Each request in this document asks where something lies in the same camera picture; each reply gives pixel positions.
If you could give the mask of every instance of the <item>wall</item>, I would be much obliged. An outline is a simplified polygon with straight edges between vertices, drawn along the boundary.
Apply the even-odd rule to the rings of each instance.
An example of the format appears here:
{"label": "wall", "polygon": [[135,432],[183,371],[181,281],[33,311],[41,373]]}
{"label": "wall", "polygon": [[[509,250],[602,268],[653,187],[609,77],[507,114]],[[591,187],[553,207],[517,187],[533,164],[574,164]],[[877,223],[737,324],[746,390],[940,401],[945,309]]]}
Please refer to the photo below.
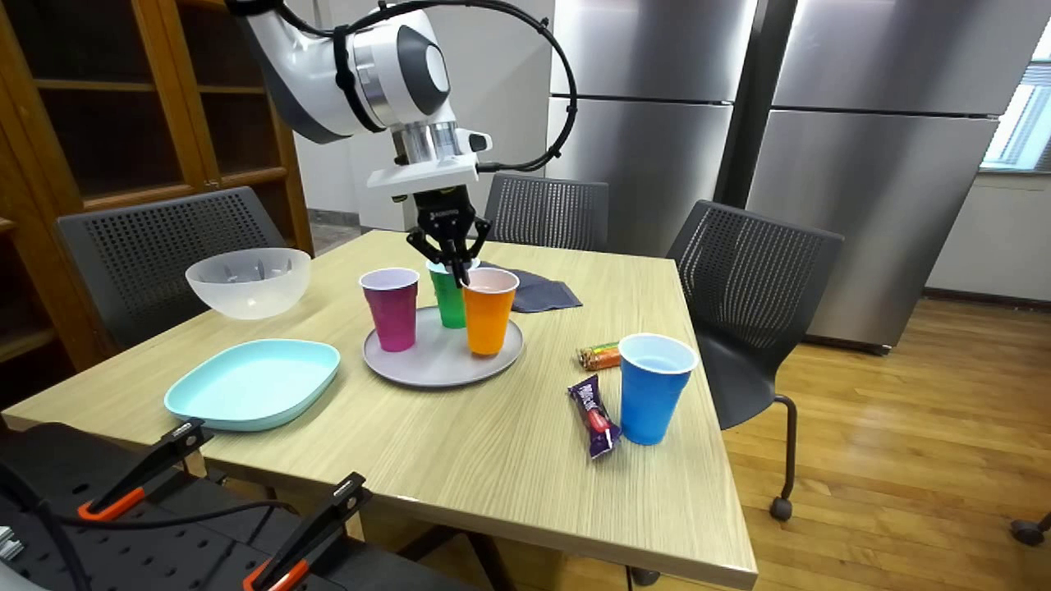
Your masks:
{"label": "wall", "polygon": [[[319,12],[322,26],[353,22],[374,0],[319,0],[298,12]],[[517,0],[533,18],[550,18],[553,0]],[[543,36],[520,21],[488,9],[426,9],[448,53],[452,110],[464,128],[492,135],[492,154],[481,161],[529,161],[545,147],[553,56]],[[311,209],[359,212],[361,228],[405,231],[405,209],[364,187],[364,176],[393,159],[388,135],[311,143],[296,137],[307,199]],[[483,209],[488,182],[470,187]]]}
{"label": "wall", "polygon": [[925,285],[1051,303],[1051,176],[976,176]]}

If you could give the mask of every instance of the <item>refrigerator door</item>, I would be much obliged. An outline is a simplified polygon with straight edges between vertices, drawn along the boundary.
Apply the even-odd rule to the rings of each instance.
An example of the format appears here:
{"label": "refrigerator door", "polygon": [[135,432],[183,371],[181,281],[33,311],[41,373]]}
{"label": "refrigerator door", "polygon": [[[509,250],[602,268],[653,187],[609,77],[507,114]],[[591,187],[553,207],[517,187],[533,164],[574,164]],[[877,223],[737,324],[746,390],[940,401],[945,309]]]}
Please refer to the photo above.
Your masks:
{"label": "refrigerator door", "polygon": [[799,0],[774,106],[1000,114],[1047,0]]}
{"label": "refrigerator door", "polygon": [[810,334],[896,344],[995,119],[773,111],[746,209],[843,233]]}
{"label": "refrigerator door", "polygon": [[[550,133],[564,98],[553,98]],[[729,106],[582,103],[574,135],[550,176],[612,187],[612,250],[662,255],[693,199],[711,199],[727,147]]]}
{"label": "refrigerator door", "polygon": [[757,0],[557,0],[556,38],[582,94],[734,103],[752,18]]}

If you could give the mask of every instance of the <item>chair backrest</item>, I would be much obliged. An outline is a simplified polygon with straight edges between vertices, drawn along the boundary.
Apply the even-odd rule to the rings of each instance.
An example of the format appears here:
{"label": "chair backrest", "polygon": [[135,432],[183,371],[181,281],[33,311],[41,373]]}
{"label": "chair backrest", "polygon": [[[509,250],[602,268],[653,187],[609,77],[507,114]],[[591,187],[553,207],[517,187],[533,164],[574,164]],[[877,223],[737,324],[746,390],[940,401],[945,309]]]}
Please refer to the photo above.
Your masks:
{"label": "chair backrest", "polygon": [[805,337],[843,238],[696,199],[670,255],[693,327],[720,337],[773,378]]}
{"label": "chair backrest", "polygon": [[56,228],[114,344],[145,343],[205,311],[183,278],[192,264],[286,243],[251,187],[72,212]]}
{"label": "chair backrest", "polygon": [[492,223],[492,241],[605,250],[609,209],[605,185],[496,173],[485,220]]}

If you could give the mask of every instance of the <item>wooden floor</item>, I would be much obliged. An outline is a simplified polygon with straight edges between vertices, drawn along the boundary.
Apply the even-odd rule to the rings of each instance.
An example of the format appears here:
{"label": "wooden floor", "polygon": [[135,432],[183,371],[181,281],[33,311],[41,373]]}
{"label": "wooden floor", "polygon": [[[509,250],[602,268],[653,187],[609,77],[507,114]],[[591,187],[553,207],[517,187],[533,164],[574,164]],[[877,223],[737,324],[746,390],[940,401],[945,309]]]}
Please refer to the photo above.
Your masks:
{"label": "wooden floor", "polygon": [[[800,406],[788,524],[765,517],[783,409],[727,432],[761,591],[1051,589],[1051,541],[1007,534],[1013,519],[1051,512],[1051,311],[925,300],[887,357],[808,344],[778,385]],[[624,589],[616,565],[522,544],[503,556],[520,589]],[[483,581],[465,544],[430,565]]]}

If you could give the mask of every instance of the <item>orange cup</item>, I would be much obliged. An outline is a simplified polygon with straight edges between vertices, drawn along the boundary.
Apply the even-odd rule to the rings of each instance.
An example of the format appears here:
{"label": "orange cup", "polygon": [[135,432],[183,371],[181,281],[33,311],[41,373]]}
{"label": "orange cup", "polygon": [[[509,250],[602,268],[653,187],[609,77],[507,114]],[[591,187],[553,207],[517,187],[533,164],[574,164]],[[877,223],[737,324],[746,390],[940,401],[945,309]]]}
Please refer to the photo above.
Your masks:
{"label": "orange cup", "polygon": [[503,351],[507,324],[511,319],[520,275],[509,268],[470,268],[464,285],[465,351],[492,357]]}

